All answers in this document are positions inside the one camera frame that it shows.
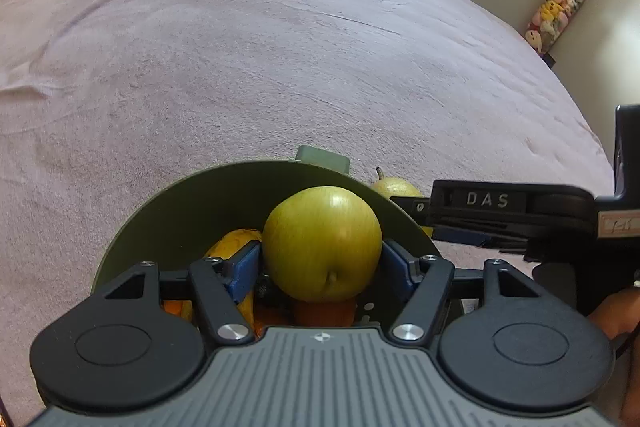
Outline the person right hand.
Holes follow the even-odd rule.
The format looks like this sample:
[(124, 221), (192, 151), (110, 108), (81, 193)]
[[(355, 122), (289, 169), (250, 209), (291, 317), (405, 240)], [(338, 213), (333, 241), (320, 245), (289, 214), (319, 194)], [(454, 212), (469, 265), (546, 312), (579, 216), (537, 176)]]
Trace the person right hand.
[(590, 315), (589, 320), (596, 324), (617, 348), (624, 348), (630, 355), (629, 374), (626, 395), (620, 420), (625, 426), (639, 425), (639, 289), (629, 288), (603, 300)]

